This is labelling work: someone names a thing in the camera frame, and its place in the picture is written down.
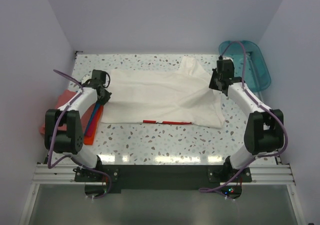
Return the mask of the white t shirt red print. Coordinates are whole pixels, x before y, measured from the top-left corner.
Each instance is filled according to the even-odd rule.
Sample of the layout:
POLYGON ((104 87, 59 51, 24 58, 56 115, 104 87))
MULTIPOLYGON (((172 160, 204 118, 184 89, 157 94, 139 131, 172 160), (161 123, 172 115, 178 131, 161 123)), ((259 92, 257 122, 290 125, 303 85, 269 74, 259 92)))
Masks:
POLYGON ((113 69, 101 122, 105 124, 187 123, 221 129, 221 94, 209 88, 211 75, 193 57, 176 71, 113 69))

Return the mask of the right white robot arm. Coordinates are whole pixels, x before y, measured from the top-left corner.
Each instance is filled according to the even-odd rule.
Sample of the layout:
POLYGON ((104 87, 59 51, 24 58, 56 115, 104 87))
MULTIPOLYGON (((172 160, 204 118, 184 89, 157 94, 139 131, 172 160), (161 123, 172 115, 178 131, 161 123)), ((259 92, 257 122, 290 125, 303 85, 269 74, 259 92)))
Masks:
POLYGON ((283 112, 265 105, 241 77, 235 77, 231 59, 218 58, 209 88, 233 100, 247 117, 244 145, 223 163, 222 174, 227 181, 235 181, 255 159, 274 157, 284 152, 288 146, 288 133, 284 127, 283 112))

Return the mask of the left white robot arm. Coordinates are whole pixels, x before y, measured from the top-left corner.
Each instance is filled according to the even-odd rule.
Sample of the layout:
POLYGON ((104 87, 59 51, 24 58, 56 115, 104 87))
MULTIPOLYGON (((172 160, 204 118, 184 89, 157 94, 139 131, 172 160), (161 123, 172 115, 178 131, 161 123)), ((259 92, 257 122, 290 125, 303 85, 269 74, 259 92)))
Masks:
POLYGON ((45 113, 44 145, 48 150, 47 167, 54 168, 65 158, 86 169, 86 176, 99 181, 104 175, 102 162, 98 155, 85 147, 85 134, 81 118, 93 104, 104 106, 112 93, 107 91, 110 75, 103 70, 94 69, 91 77, 80 83, 73 77, 59 71, 55 73, 69 79, 79 86, 76 94, 57 109, 45 113))

